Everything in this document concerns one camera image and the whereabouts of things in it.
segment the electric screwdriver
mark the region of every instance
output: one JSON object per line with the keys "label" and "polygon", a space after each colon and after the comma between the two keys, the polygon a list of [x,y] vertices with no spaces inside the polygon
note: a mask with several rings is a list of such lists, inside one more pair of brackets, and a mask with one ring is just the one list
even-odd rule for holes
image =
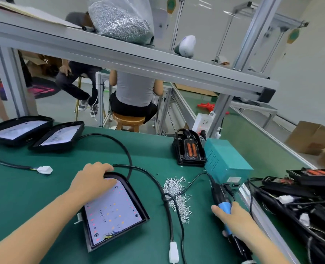
{"label": "electric screwdriver", "polygon": [[[217,184],[212,177],[210,177],[211,193],[213,195],[214,203],[221,208],[225,213],[231,214],[231,202],[228,197],[226,186]],[[225,231],[232,246],[235,248],[238,257],[242,264],[256,263],[252,259],[252,252],[244,242],[235,237],[231,230],[225,225]]]}

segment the shoe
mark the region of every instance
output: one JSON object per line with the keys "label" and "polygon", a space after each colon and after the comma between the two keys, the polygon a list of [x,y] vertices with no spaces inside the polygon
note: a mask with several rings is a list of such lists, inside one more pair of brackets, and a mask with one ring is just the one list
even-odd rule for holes
{"label": "shoe", "polygon": [[90,108],[90,116],[92,118],[95,118],[95,116],[98,114],[98,105],[94,105]]}
{"label": "shoe", "polygon": [[86,100],[80,100],[79,101],[79,105],[78,105],[78,110],[79,111],[85,111],[87,109],[89,98],[90,97],[88,97],[88,99],[86,99]]}

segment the plastic bag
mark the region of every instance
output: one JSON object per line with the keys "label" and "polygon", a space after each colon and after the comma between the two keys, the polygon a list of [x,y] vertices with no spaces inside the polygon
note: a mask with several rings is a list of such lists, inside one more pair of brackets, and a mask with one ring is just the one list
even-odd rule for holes
{"label": "plastic bag", "polygon": [[100,35],[136,44],[154,36],[149,0],[89,0],[88,12]]}

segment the teal box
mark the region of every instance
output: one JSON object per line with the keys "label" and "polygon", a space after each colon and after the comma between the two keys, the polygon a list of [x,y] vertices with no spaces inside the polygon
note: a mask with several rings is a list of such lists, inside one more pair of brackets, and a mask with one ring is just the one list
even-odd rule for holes
{"label": "teal box", "polygon": [[207,139],[204,145],[207,163],[205,170],[218,184],[233,183],[242,185],[247,181],[253,168],[227,141]]}

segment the gray shirt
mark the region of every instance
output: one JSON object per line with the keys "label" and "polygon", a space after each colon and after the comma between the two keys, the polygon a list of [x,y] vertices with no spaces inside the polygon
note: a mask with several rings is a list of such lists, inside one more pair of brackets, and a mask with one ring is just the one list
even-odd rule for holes
{"label": "gray shirt", "polygon": [[71,22],[77,26],[82,27],[84,21],[85,13],[82,12],[71,12],[67,15],[66,21]]}
{"label": "gray shirt", "polygon": [[136,107],[146,107],[154,95],[155,79],[117,71],[117,99]]}

